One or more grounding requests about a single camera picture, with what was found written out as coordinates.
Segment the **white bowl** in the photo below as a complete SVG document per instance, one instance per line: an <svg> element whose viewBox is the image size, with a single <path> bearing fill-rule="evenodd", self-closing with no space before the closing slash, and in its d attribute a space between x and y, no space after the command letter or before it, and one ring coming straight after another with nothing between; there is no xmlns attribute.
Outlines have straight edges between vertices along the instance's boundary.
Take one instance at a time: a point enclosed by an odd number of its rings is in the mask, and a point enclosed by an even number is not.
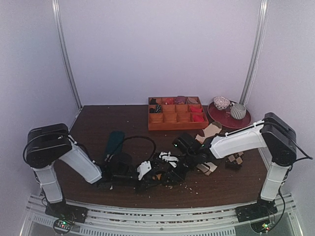
<svg viewBox="0 0 315 236"><path fill-rule="evenodd" d="M215 97L213 103L218 110L224 110L231 104L230 100L222 96Z"/></svg>

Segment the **white plastic piece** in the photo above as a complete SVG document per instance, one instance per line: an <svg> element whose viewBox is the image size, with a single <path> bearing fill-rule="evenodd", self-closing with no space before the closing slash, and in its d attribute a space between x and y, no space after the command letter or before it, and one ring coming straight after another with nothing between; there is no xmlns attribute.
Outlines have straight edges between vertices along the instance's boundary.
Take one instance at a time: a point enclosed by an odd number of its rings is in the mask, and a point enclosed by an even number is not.
<svg viewBox="0 0 315 236"><path fill-rule="evenodd" d="M177 167L176 162L178 162L178 158L175 157L175 156L171 156L171 152L170 151L169 152L161 152L158 157L160 159L166 161L167 163L169 163L174 168Z"/></svg>
<svg viewBox="0 0 315 236"><path fill-rule="evenodd" d="M265 148L267 145L260 133L261 129L262 125L259 125L243 131L236 131L235 134L229 133L228 136L226 134L225 137L216 136L211 142L210 151L216 159L221 159L233 153L254 148Z"/></svg>
<svg viewBox="0 0 315 236"><path fill-rule="evenodd" d="M144 161L138 166L137 172L139 173L138 179L141 180L143 176L152 169L150 161Z"/></svg>
<svg viewBox="0 0 315 236"><path fill-rule="evenodd" d="M50 203L58 203L63 200L63 194L57 181L53 164L54 163L41 169L32 169L35 171L40 185L46 194L47 201Z"/></svg>
<svg viewBox="0 0 315 236"><path fill-rule="evenodd" d="M267 178L261 190L261 199L266 201L273 201L278 193L281 184L284 181L289 166L279 166L278 164L272 162L270 169L267 173Z"/></svg>
<svg viewBox="0 0 315 236"><path fill-rule="evenodd" d="M78 172L86 182L95 183L102 178L100 168L78 146L72 144L72 150L59 158Z"/></svg>

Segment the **white wall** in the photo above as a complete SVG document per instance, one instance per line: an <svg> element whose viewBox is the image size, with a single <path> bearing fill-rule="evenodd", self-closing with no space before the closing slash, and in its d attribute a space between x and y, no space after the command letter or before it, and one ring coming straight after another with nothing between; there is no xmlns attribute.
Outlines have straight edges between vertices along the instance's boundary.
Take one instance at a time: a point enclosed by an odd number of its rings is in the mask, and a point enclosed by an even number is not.
<svg viewBox="0 0 315 236"><path fill-rule="evenodd" d="M149 96L238 101L260 0L67 0L65 39L85 105Z"/></svg>
<svg viewBox="0 0 315 236"><path fill-rule="evenodd" d="M16 236L34 175L22 160L30 129L77 114L50 0L0 3L0 234Z"/></svg>
<svg viewBox="0 0 315 236"><path fill-rule="evenodd" d="M315 2L270 2L248 108L255 120L269 111L283 118L295 129L300 146L315 156ZM306 235L314 235L315 161L296 163L285 191L293 194Z"/></svg>

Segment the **red plate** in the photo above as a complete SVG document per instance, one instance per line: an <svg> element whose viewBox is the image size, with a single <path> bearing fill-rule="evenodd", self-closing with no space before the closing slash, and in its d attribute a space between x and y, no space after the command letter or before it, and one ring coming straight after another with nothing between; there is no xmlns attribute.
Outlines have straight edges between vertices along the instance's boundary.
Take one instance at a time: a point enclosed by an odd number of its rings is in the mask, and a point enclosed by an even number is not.
<svg viewBox="0 0 315 236"><path fill-rule="evenodd" d="M251 123L252 117L248 111L243 119L238 120L234 119L231 116L230 107L225 110L218 110L214 103L211 103L208 106L209 116L214 120L220 122L224 127L230 129L242 129L248 126Z"/></svg>

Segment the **teal object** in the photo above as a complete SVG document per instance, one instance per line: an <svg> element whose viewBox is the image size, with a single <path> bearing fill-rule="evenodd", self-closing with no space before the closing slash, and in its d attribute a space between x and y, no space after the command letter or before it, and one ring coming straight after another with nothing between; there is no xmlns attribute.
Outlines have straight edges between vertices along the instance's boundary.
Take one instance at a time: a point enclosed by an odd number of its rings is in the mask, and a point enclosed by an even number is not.
<svg viewBox="0 0 315 236"><path fill-rule="evenodd" d="M123 144L122 141L125 138L125 133L122 131L113 131L109 135L109 139L106 144L105 153L104 153L104 159L107 158L107 155L111 154L118 154L121 153L123 150Z"/></svg>

